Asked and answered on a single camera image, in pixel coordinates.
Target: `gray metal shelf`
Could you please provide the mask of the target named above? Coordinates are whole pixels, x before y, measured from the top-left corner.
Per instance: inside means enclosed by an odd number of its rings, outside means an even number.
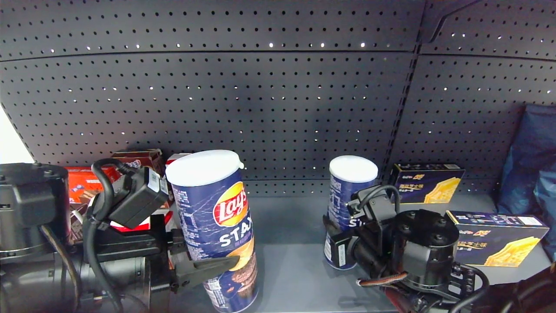
[[[396,312],[375,288],[357,287],[364,275],[356,267],[332,269],[323,256],[321,216],[328,197],[251,197],[254,220],[259,295],[245,312]],[[449,204],[408,204],[402,210],[447,209],[488,212],[494,202],[488,195],[455,195]],[[540,246],[518,268],[483,267],[492,284],[516,282],[548,267]],[[172,295],[171,312],[216,312],[202,286]]]

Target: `white label sticker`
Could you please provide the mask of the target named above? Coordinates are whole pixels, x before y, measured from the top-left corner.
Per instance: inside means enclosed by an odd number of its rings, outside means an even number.
[[[148,168],[148,184],[147,187],[154,192],[160,191],[160,175],[151,168]]]
[[[346,245],[342,244],[338,247],[338,259],[339,265],[344,266],[346,265]]]
[[[207,280],[207,285],[210,290],[220,290],[220,281],[217,278]]]
[[[324,255],[329,261],[332,261],[332,249],[330,248],[330,238],[326,235],[326,241],[324,242]]]
[[[522,221],[525,225],[535,225],[535,226],[542,226],[543,224],[539,222],[534,217],[529,216],[518,216],[519,220]]]
[[[165,194],[169,194],[168,193],[168,181],[166,180],[166,176],[164,176],[160,179],[160,190],[162,190],[162,192],[164,192]]]

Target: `blue cylindrical can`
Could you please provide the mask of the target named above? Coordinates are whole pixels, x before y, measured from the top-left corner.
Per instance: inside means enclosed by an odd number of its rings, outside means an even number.
[[[240,256],[237,265],[204,283],[220,312],[240,312],[257,296],[255,237],[239,156],[209,150],[184,156],[166,169],[191,258]]]
[[[362,222],[352,219],[348,211],[347,203],[351,201],[351,195],[355,192],[374,185],[378,175],[376,165],[365,158],[355,155],[342,155],[330,161],[330,201],[328,203],[328,216],[336,223],[342,231],[350,227],[358,227]],[[330,236],[326,234],[324,243],[324,255],[328,264],[337,270],[349,270],[355,266],[348,263],[345,258],[340,257],[340,267],[334,266],[331,260]]]

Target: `snack box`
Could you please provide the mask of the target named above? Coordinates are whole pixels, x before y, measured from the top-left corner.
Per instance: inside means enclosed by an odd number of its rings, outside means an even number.
[[[455,260],[518,267],[549,227],[535,216],[446,211],[459,230]]]
[[[456,164],[394,164],[389,184],[401,203],[448,203],[464,173]]]
[[[68,191],[70,203],[89,203],[102,191],[102,184],[90,167],[66,167],[68,171]],[[115,182],[121,174],[115,167],[102,167],[110,182]]]

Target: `perforated metal panel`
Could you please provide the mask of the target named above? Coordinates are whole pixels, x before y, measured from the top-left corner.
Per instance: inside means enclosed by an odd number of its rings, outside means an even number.
[[[249,192],[292,196],[325,193],[330,159],[357,154],[381,169],[457,162],[468,170],[459,190],[484,192],[523,105],[555,102],[554,62],[524,60],[556,60],[554,9],[551,0],[8,1],[0,96],[41,162],[233,149],[246,179],[260,180]]]
[[[432,1],[426,16],[438,19],[437,13],[445,7],[454,9],[455,2]],[[556,60],[556,1],[475,2],[448,14],[434,41],[424,43],[421,53]]]
[[[424,1],[4,1],[0,60],[153,51],[412,51]]]
[[[419,56],[391,162],[455,162],[475,180],[462,191],[489,189],[524,105],[556,104],[555,86],[555,62]]]
[[[2,63],[2,105],[33,156],[232,149],[247,179],[328,177],[387,159],[411,53],[132,53]]]

